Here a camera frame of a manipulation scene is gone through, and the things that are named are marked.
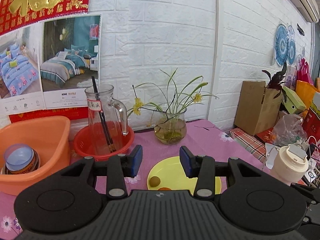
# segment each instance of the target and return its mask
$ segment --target green shoebox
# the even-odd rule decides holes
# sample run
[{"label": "green shoebox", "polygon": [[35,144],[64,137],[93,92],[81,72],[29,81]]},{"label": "green shoebox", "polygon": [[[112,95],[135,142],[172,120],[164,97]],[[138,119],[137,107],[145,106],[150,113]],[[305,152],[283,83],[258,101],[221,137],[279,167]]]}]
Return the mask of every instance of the green shoebox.
[{"label": "green shoebox", "polygon": [[300,114],[302,113],[307,107],[302,102],[300,97],[297,95],[296,92],[291,90],[288,87],[283,87],[283,89],[287,93],[287,102],[284,101],[284,98],[282,99],[282,103],[284,104],[285,108],[289,112],[289,114]]}]

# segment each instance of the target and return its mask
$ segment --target ribbed black surface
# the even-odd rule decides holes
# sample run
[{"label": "ribbed black surface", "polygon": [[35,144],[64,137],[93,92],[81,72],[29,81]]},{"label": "ribbed black surface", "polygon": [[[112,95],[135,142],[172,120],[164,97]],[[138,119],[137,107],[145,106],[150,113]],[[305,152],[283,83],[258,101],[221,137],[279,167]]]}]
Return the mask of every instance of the ribbed black surface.
[{"label": "ribbed black surface", "polygon": [[278,236],[262,236],[242,231],[225,221],[213,203],[196,200],[188,191],[134,190],[129,198],[109,202],[95,221],[80,230],[57,236],[24,231],[16,239],[302,240],[304,238],[297,231]]}]

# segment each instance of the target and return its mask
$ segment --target brown egg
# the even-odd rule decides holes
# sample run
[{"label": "brown egg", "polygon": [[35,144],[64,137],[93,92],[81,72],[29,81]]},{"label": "brown egg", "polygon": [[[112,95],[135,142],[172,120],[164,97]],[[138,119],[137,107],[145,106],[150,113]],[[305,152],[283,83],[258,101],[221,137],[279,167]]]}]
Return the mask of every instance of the brown egg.
[{"label": "brown egg", "polygon": [[157,187],[157,186],[159,186],[159,185],[160,185],[160,182],[161,182],[161,180],[160,180],[160,178],[157,177],[157,176],[153,176],[153,177],[151,177],[150,180],[149,180],[149,184],[150,184],[151,187]]},{"label": "brown egg", "polygon": [[158,190],[171,190],[170,188],[168,188],[168,187],[161,187],[160,189],[158,189]]}]

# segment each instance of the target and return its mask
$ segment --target chopstick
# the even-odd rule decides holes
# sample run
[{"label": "chopstick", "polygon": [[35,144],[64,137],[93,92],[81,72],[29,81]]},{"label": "chopstick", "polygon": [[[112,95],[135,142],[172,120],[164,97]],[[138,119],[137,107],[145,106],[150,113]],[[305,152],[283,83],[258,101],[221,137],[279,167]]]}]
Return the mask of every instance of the chopstick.
[{"label": "chopstick", "polygon": [[[92,85],[93,85],[93,91],[95,93],[95,97],[98,101],[100,101],[95,77],[91,76],[91,79],[92,79]],[[100,121],[101,121],[102,129],[103,129],[103,133],[104,133],[104,136],[106,137],[106,141],[107,141],[110,153],[115,152],[116,148],[115,148],[115,145],[113,144],[113,140],[112,140],[112,137],[109,133],[108,126],[106,125],[106,118],[103,113],[102,104],[101,104],[101,112],[99,112],[99,116],[100,116]]]}]

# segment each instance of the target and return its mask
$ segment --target label on pitcher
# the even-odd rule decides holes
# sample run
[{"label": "label on pitcher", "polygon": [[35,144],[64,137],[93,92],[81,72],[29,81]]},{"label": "label on pitcher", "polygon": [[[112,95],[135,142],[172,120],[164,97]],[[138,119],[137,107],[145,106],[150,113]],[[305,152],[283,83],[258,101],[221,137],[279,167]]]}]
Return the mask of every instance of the label on pitcher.
[{"label": "label on pitcher", "polygon": [[90,110],[101,112],[102,106],[101,106],[101,101],[100,100],[87,99],[87,102],[88,102],[88,108]]}]

